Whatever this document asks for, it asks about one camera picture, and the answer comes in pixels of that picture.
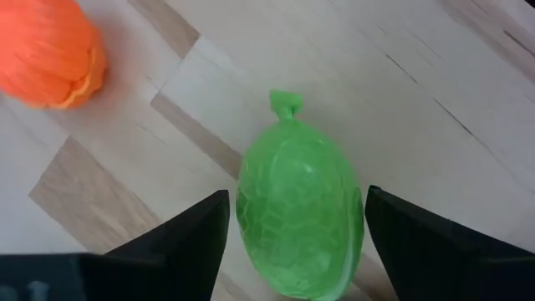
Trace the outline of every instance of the wood grain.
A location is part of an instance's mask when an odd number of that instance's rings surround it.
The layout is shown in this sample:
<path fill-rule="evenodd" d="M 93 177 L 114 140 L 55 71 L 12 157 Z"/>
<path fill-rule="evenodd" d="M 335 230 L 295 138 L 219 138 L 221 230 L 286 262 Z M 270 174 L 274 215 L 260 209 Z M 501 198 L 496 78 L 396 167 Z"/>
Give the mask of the wood grain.
<path fill-rule="evenodd" d="M 134 193 L 70 137 L 30 197 L 96 253 L 105 253 L 161 224 Z"/>
<path fill-rule="evenodd" d="M 33 120 L 20 115 L 12 103 L 21 105 L 8 97 L 0 104 L 0 253 L 82 252 L 84 247 L 28 197 L 67 136 L 54 148 L 49 142 L 59 142 L 63 133 L 36 115 Z"/>
<path fill-rule="evenodd" d="M 195 142 L 223 170 L 234 179 L 237 179 L 242 162 L 242 156 L 237 151 L 233 150 L 221 138 L 214 135 L 197 120 L 191 118 L 162 93 L 158 93 L 150 105 L 178 130 Z"/>
<path fill-rule="evenodd" d="M 499 54 L 535 82 L 535 8 L 523 0 L 443 0 Z"/>
<path fill-rule="evenodd" d="M 199 33 L 165 1 L 129 0 L 129 2 L 155 27 L 176 54 L 184 58 L 190 52 L 199 38 Z"/>

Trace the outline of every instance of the light wood surface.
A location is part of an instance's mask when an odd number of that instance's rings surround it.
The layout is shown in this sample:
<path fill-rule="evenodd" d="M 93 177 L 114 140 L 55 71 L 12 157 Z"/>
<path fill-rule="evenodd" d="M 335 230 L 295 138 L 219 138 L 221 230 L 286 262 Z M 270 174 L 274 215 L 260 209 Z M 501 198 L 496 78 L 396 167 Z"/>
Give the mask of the light wood surface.
<path fill-rule="evenodd" d="M 535 8 L 524 0 L 444 0 L 498 53 L 535 82 Z"/>
<path fill-rule="evenodd" d="M 73 138 L 65 141 L 29 196 L 97 253 L 107 253 L 161 224 Z"/>
<path fill-rule="evenodd" d="M 242 154 L 276 120 L 271 88 L 303 94 L 299 118 L 340 145 L 364 196 L 379 185 L 535 251 L 525 3 L 79 2 L 104 37 L 106 85 L 71 111 L 0 99 L 1 253 L 103 252 L 215 190 L 234 195 Z M 214 292 L 285 299 L 252 267 L 235 218 Z M 344 300 L 368 297 L 395 293 L 366 230 Z"/>

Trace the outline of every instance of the floor plank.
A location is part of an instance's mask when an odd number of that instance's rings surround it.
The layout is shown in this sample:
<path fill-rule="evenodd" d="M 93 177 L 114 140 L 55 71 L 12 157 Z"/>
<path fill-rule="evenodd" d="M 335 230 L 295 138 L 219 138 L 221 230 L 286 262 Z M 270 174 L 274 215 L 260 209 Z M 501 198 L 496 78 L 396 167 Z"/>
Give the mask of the floor plank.
<path fill-rule="evenodd" d="M 117 78 L 147 103 L 180 64 L 181 58 L 127 0 L 78 0 L 100 30 L 109 68 L 106 83 Z"/>
<path fill-rule="evenodd" d="M 127 85 L 110 82 L 85 107 L 51 116 L 161 220 L 236 185 Z"/>
<path fill-rule="evenodd" d="M 224 171 L 237 179 L 242 163 L 242 156 L 239 153 L 191 118 L 178 105 L 171 103 L 163 94 L 157 94 L 150 104 L 179 131 L 195 142 Z"/>
<path fill-rule="evenodd" d="M 20 115 L 12 110 L 12 102 L 5 99 L 0 104 L 0 253 L 83 251 L 83 246 L 28 197 L 61 146 L 54 149 L 55 143 L 66 136 L 54 128 L 38 130 L 47 122 L 37 115 L 35 120 Z"/>
<path fill-rule="evenodd" d="M 410 74 L 519 186 L 533 193 L 535 173 L 529 167 L 535 165 L 529 155 L 535 150 L 533 82 L 465 23 L 456 21 L 456 15 L 441 3 L 410 0 L 400 5 L 383 1 L 384 9 L 380 10 L 374 9 L 372 1 L 361 3 L 333 1 L 348 22 Z M 431 60 L 432 56 L 441 59 Z"/>
<path fill-rule="evenodd" d="M 451 13 L 535 83 L 535 8 L 524 0 L 444 0 Z"/>
<path fill-rule="evenodd" d="M 106 253 L 160 225 L 154 213 L 68 138 L 30 197 L 86 248 Z"/>
<path fill-rule="evenodd" d="M 163 0 L 129 0 L 156 28 L 163 39 L 184 58 L 197 39 L 199 33 L 184 18 Z"/>

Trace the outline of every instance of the orange object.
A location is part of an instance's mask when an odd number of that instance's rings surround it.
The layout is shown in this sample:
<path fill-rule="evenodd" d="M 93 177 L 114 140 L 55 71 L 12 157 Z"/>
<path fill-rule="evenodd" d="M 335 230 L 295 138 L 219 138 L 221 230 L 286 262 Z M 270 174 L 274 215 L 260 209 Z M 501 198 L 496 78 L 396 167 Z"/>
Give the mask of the orange object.
<path fill-rule="evenodd" d="M 102 41 L 74 0 L 0 0 L 0 43 L 0 89 L 34 108 L 73 108 L 102 86 Z"/>

